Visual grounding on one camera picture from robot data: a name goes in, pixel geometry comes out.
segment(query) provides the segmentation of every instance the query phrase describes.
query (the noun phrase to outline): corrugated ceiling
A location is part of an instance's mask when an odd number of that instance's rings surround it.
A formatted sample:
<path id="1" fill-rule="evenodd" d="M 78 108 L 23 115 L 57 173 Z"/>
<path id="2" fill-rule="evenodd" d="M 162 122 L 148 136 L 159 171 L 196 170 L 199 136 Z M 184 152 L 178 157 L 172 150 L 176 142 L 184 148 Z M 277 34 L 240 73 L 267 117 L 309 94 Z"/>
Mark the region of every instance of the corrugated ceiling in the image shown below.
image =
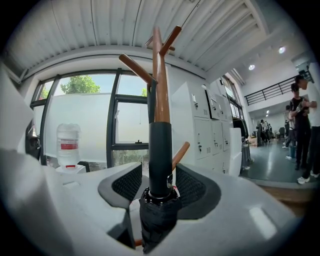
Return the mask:
<path id="1" fill-rule="evenodd" d="M 243 0 L 43 0 L 12 34 L 5 61 L 21 74 L 79 48 L 145 48 L 154 26 L 165 40 L 176 25 L 182 32 L 170 54 L 205 71 L 258 27 Z"/>

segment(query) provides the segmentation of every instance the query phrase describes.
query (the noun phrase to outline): gray floor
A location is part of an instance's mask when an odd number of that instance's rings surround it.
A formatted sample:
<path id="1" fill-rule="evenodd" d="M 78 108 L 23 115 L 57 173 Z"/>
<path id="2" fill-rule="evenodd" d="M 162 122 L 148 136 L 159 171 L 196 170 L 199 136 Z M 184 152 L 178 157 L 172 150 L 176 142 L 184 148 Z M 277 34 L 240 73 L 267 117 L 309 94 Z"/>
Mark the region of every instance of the gray floor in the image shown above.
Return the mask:
<path id="1" fill-rule="evenodd" d="M 296 183 L 303 171 L 295 170 L 295 160 L 287 160 L 288 149 L 283 149 L 282 141 L 273 140 L 260 147 L 250 147 L 251 158 L 249 170 L 244 170 L 240 175 L 245 178 L 281 183 Z M 316 182 L 310 177 L 310 183 Z"/>

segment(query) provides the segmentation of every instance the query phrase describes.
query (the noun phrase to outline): white wall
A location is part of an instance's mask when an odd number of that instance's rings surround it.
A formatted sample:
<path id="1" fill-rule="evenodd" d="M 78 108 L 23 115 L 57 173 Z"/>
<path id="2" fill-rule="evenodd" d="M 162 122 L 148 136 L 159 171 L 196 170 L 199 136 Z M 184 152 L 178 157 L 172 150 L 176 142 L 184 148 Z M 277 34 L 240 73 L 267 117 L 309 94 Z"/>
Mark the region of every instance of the white wall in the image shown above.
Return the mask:
<path id="1" fill-rule="evenodd" d="M 245 81 L 246 84 L 242 86 L 241 90 L 243 95 L 246 96 L 296 75 L 299 75 L 299 72 L 293 63 L 290 60 L 285 60 L 257 74 L 252 73 Z"/>

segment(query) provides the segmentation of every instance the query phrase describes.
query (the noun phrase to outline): window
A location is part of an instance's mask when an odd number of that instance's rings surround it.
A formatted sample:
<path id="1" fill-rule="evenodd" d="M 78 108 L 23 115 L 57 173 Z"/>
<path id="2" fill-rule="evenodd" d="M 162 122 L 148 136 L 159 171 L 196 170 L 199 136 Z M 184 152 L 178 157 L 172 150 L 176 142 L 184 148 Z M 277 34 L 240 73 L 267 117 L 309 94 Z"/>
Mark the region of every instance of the window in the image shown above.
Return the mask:
<path id="1" fill-rule="evenodd" d="M 142 163 L 142 175 L 149 177 L 149 150 L 115 150 L 112 152 L 114 166 L 132 162 Z"/>
<path id="2" fill-rule="evenodd" d="M 51 80 L 41 85 L 37 100 L 44 100 L 48 97 L 49 91 L 53 83 L 54 81 Z"/>
<path id="3" fill-rule="evenodd" d="M 90 171 L 142 162 L 148 172 L 146 88 L 143 80 L 120 68 L 57 75 L 40 82 L 26 131 L 26 141 L 32 136 L 38 140 L 40 153 L 31 155 L 40 156 L 42 165 L 59 167 L 57 127 L 72 123 L 80 126 L 80 160 L 89 163 Z"/>
<path id="4" fill-rule="evenodd" d="M 136 75 L 122 74 L 118 86 L 118 94 L 147 96 L 146 83 Z"/>
<path id="5" fill-rule="evenodd" d="M 119 102 L 115 124 L 115 143 L 140 142 L 149 142 L 148 106 Z"/>
<path id="6" fill-rule="evenodd" d="M 54 96 L 111 93 L 116 74 L 83 74 L 61 78 Z"/>

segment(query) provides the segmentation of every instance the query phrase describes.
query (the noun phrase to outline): sky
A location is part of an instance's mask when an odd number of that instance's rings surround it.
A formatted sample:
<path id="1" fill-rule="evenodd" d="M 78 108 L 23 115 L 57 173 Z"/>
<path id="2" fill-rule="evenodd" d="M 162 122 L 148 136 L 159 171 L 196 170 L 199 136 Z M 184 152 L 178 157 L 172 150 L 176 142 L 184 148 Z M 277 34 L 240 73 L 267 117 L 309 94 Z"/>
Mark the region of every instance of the sky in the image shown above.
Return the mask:
<path id="1" fill-rule="evenodd" d="M 100 93 L 111 93 L 112 86 L 114 84 L 115 74 L 90 74 L 89 77 L 95 82 L 97 86 L 100 86 Z M 62 78 L 54 92 L 54 96 L 64 95 L 65 93 L 61 90 L 60 85 L 67 84 L 70 78 Z M 47 90 L 52 86 L 53 81 L 47 82 L 45 88 Z M 134 75 L 122 75 L 119 82 L 118 94 L 126 95 L 138 95 L 142 94 L 142 89 L 146 88 L 146 83 L 138 76 Z"/>

